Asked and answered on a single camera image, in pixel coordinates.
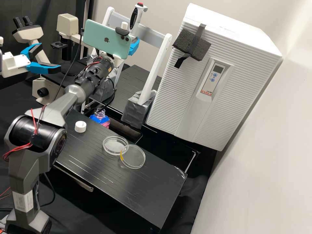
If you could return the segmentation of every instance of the white bottle cap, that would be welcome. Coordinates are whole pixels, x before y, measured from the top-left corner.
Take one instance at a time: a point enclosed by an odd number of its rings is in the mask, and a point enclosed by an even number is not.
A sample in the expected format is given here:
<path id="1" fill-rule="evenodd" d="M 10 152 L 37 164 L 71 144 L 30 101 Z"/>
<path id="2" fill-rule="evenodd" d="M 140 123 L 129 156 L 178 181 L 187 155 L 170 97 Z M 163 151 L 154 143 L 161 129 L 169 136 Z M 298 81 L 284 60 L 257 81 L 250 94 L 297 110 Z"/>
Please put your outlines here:
<path id="1" fill-rule="evenodd" d="M 75 124 L 75 131 L 79 133 L 85 132 L 87 129 L 87 124 L 84 121 L 77 121 Z"/>
<path id="2" fill-rule="evenodd" d="M 123 22 L 121 23 L 121 28 L 124 29 L 124 30 L 128 30 L 128 23 L 125 22 L 125 21 L 123 21 Z"/>

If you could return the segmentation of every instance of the smartphone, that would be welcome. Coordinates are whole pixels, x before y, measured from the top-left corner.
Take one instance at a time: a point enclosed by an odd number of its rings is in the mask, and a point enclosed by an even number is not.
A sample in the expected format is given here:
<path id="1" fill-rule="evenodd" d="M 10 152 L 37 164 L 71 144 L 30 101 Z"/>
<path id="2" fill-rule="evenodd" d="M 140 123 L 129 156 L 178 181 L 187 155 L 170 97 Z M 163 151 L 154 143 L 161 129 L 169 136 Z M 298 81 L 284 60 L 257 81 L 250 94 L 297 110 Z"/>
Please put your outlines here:
<path id="1" fill-rule="evenodd" d="M 108 54 L 115 54 L 126 59 L 128 57 L 131 37 L 121 36 L 115 29 L 104 26 L 93 20 L 85 22 L 83 42 Z"/>

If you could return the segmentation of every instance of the white appliance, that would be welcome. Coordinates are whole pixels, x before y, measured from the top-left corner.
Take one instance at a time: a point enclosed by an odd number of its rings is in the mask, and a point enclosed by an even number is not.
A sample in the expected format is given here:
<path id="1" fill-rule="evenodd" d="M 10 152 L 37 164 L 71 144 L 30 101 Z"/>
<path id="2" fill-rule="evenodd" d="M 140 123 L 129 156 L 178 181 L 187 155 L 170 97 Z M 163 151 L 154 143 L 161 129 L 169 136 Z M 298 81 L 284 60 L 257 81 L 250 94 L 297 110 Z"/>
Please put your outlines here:
<path id="1" fill-rule="evenodd" d="M 202 61 L 173 48 L 147 125 L 190 142 L 223 150 L 265 83 L 282 62 L 282 54 L 259 28 L 189 4 L 179 33 L 196 33 L 211 43 Z"/>

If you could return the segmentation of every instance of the petri dish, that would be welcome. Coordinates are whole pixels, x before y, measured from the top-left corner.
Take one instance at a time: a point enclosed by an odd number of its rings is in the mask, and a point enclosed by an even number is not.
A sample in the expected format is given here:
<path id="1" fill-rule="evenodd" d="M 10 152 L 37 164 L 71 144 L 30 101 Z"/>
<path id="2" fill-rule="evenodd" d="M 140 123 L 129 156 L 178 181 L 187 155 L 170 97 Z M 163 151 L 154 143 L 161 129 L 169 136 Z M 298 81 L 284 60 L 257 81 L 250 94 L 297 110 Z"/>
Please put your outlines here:
<path id="1" fill-rule="evenodd" d="M 145 153 L 137 145 L 127 145 L 124 148 L 125 153 L 119 152 L 121 161 L 129 168 L 139 169 L 145 163 Z"/>
<path id="2" fill-rule="evenodd" d="M 128 141 L 121 136 L 108 136 L 103 141 L 104 150 L 110 155 L 119 156 L 120 151 L 122 154 L 126 153 Z"/>

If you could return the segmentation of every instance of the gray robotic arm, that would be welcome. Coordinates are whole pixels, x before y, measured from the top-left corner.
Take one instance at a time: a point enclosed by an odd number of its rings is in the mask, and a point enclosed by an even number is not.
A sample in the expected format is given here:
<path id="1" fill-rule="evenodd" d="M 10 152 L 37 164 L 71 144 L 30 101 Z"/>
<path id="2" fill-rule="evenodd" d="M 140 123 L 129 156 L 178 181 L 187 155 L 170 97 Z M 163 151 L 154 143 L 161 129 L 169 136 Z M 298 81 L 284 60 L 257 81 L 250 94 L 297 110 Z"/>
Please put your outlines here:
<path id="1" fill-rule="evenodd" d="M 28 110 L 17 117 L 5 135 L 10 150 L 31 142 L 28 149 L 13 152 L 9 160 L 9 178 L 14 209 L 6 221 L 7 233 L 49 233 L 51 221 L 40 210 L 39 175 L 48 172 L 66 142 L 65 118 L 74 105 L 83 103 L 98 88 L 100 81 L 114 68 L 111 60 L 98 57 L 65 88 L 65 94 L 42 108 Z M 33 117 L 40 120 L 36 134 Z"/>

